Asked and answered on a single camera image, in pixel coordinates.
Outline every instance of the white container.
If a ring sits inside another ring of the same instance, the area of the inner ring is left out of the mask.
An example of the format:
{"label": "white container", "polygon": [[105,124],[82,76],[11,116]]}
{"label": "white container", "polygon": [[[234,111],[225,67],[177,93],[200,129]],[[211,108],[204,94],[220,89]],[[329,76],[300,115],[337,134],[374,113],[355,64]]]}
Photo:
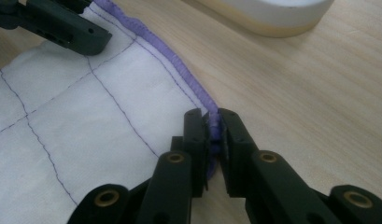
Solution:
{"label": "white container", "polygon": [[250,31],[271,37],[313,28],[333,0],[197,0]]}

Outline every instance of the quilted fabric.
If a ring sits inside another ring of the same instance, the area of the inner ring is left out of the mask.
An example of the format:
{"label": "quilted fabric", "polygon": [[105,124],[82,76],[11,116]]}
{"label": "quilted fabric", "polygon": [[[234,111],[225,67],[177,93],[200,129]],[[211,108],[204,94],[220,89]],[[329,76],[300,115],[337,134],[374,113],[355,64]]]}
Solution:
{"label": "quilted fabric", "polygon": [[66,223],[90,190],[150,178],[186,111],[217,112],[139,20],[108,0],[82,16],[113,34],[101,54],[44,42],[0,70],[0,224]]}

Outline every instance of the light wood surface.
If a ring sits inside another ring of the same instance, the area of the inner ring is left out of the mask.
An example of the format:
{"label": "light wood surface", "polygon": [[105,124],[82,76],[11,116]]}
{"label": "light wood surface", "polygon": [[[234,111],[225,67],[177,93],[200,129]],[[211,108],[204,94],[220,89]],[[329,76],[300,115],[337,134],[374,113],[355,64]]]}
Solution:
{"label": "light wood surface", "polygon": [[[313,30],[283,39],[254,35],[193,0],[115,2],[311,188],[351,184],[382,198],[382,0],[335,0]],[[39,42],[0,29],[0,67]],[[248,223],[220,170],[193,200],[192,223]]]}

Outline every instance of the black plastic part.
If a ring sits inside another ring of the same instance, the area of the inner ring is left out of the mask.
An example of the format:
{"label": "black plastic part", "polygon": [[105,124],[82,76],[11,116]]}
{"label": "black plastic part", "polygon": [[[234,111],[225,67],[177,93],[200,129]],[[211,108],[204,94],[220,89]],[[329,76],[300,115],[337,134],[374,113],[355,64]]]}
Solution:
{"label": "black plastic part", "polygon": [[15,11],[15,6],[18,0],[0,0],[0,11],[4,13],[12,13]]}
{"label": "black plastic part", "polygon": [[259,192],[249,194],[246,197],[246,212],[251,224],[272,224],[273,217]]}
{"label": "black plastic part", "polygon": [[139,210],[141,208],[141,204],[144,200],[145,193],[147,192],[148,185],[149,180],[141,183],[140,185],[129,191],[129,200],[123,212],[120,224],[135,223]]}
{"label": "black plastic part", "polygon": [[103,185],[86,195],[68,224],[120,224],[128,199],[125,187]]}
{"label": "black plastic part", "polygon": [[[73,10],[86,6],[82,2]],[[52,0],[28,0],[26,6],[0,6],[0,27],[15,29],[20,26],[64,48],[83,55],[95,55],[103,51],[112,34],[94,23],[81,18],[71,8]]]}
{"label": "black plastic part", "polygon": [[382,200],[365,189],[334,187],[328,203],[344,224],[382,224]]}
{"label": "black plastic part", "polygon": [[184,137],[173,136],[171,138],[170,151],[183,151],[183,142],[184,142]]}
{"label": "black plastic part", "polygon": [[222,140],[220,165],[231,197],[246,197],[252,183],[247,161],[258,150],[243,121],[233,111],[220,109]]}
{"label": "black plastic part", "polygon": [[162,154],[136,223],[190,223],[191,195],[191,156],[183,151]]}
{"label": "black plastic part", "polygon": [[53,0],[58,4],[68,8],[71,11],[74,11],[77,14],[83,13],[85,7],[88,7],[92,0]]}
{"label": "black plastic part", "polygon": [[207,148],[202,110],[188,111],[184,116],[183,150],[191,156],[192,196],[202,197],[207,182]]}
{"label": "black plastic part", "polygon": [[274,223],[341,223],[280,155],[256,151],[249,167]]}

